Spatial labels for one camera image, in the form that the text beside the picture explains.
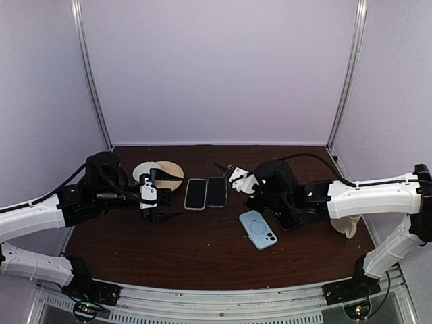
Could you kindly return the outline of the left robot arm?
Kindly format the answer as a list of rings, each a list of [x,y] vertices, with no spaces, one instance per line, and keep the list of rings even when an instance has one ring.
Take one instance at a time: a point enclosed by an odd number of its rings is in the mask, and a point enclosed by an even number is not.
[[[171,190],[158,181],[180,177],[150,168],[130,184],[114,152],[91,155],[64,183],[40,198],[1,209],[1,274],[43,280],[59,285],[66,294],[90,300],[105,288],[96,282],[80,257],[48,256],[9,243],[43,230],[75,227],[111,210],[138,209],[143,219],[160,224],[174,213],[156,213],[171,203]]]

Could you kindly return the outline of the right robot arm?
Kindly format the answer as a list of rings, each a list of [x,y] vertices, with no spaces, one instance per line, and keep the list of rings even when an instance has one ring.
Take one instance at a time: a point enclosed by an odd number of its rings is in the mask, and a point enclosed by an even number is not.
[[[401,224],[355,263],[352,278],[323,286],[328,305],[380,292],[379,280],[420,244],[431,241],[431,174],[424,164],[394,178],[350,182],[319,180],[302,185],[284,158],[261,163],[253,171],[222,167],[224,178],[247,195],[245,205],[271,211],[283,230],[357,215],[402,213]]]

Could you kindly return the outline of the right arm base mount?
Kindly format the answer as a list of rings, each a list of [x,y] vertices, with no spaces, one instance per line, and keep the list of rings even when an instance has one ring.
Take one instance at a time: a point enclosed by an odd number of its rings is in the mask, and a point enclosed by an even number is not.
[[[328,306],[368,298],[381,291],[379,283],[354,282],[351,279],[323,285],[324,297]]]

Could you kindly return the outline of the purple phone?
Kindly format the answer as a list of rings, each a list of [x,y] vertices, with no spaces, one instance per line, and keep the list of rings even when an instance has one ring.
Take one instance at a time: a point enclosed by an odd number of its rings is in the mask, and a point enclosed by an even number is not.
[[[275,219],[283,231],[290,231],[296,227],[296,223],[290,217],[276,215]]]

